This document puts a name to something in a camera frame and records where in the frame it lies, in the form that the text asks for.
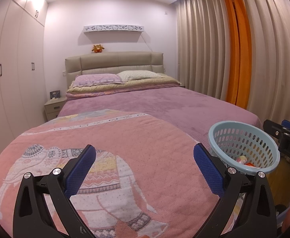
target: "silver bolt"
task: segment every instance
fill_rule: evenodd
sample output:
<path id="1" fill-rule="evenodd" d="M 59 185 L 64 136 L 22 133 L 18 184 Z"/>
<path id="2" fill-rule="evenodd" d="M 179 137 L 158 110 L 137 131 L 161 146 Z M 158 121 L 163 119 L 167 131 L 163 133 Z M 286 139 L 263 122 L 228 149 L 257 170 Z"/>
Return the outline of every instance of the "silver bolt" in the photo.
<path id="1" fill-rule="evenodd" d="M 61 169 L 60 169 L 60 168 L 56 168 L 56 169 L 54 169 L 54 170 L 52 171 L 52 173 L 53 173 L 54 175 L 58 175 L 58 174 L 61 173 Z"/>
<path id="2" fill-rule="evenodd" d="M 228 169 L 228 172 L 229 172 L 230 174 L 235 174 L 235 173 L 236 173 L 236 169 L 233 168 L 233 167 L 230 167 L 230 168 Z"/>
<path id="3" fill-rule="evenodd" d="M 264 178 L 265 177 L 265 173 L 259 172 L 259 176 L 260 176 L 260 178 Z"/>
<path id="4" fill-rule="evenodd" d="M 30 178 L 30 176 L 31 176 L 31 173 L 25 173 L 25 174 L 24 174 L 24 178 L 25 178 L 25 179 Z"/>

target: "white shelf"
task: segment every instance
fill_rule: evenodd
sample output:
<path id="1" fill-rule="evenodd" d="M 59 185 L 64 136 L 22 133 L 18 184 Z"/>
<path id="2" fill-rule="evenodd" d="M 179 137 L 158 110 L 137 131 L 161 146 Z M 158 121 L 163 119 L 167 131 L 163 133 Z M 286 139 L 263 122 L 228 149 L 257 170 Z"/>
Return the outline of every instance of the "white shelf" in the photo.
<path id="1" fill-rule="evenodd" d="M 135 25 L 93 25 L 93 26 L 84 26 L 84 32 L 95 32 L 95 31 L 136 31 L 136 32 L 144 32 L 144 26 L 135 26 Z"/>

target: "beige leather headboard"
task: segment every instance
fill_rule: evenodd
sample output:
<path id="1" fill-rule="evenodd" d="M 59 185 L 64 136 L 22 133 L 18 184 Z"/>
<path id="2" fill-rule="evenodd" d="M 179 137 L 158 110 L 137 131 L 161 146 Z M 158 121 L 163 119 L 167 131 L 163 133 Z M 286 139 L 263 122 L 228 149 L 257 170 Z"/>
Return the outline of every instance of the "beige leather headboard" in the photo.
<path id="1" fill-rule="evenodd" d="M 77 75 L 112 73 L 127 70 L 147 70 L 164 73 L 163 53 L 157 52 L 104 52 L 66 59 L 67 86 Z"/>

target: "elephant design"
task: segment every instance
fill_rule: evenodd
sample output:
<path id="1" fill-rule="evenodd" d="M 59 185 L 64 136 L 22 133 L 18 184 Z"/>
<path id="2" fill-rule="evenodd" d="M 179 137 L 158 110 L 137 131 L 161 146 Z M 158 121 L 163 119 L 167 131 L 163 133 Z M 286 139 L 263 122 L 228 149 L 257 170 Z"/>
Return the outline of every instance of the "elephant design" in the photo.
<path id="1" fill-rule="evenodd" d="M 0 206 L 9 186 L 19 185 L 24 173 L 46 175 L 55 167 L 63 168 L 82 151 L 83 149 L 61 150 L 57 147 L 46 150 L 41 145 L 28 148 L 3 181 Z M 117 155 L 97 150 L 95 163 L 78 194 L 72 196 L 70 201 L 81 216 L 84 215 L 87 226 L 98 238 L 115 238 L 119 222 L 125 223 L 137 236 L 159 237 L 166 231 L 168 224 L 156 221 L 142 211 L 135 201 L 133 190 L 140 195 L 147 210 L 156 214 L 156 210 L 147 203 L 130 166 Z M 46 197 L 46 202 L 53 216 L 55 209 L 49 196 Z"/>

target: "stuffed toy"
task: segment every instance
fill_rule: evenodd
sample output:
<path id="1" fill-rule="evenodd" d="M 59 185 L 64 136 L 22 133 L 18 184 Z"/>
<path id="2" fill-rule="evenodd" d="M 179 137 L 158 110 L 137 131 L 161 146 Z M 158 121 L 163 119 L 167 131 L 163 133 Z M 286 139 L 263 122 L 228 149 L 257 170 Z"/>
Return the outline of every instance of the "stuffed toy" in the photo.
<path id="1" fill-rule="evenodd" d="M 104 47 L 99 44 L 99 45 L 94 45 L 92 51 L 94 51 L 96 54 L 101 53 L 103 51 Z"/>

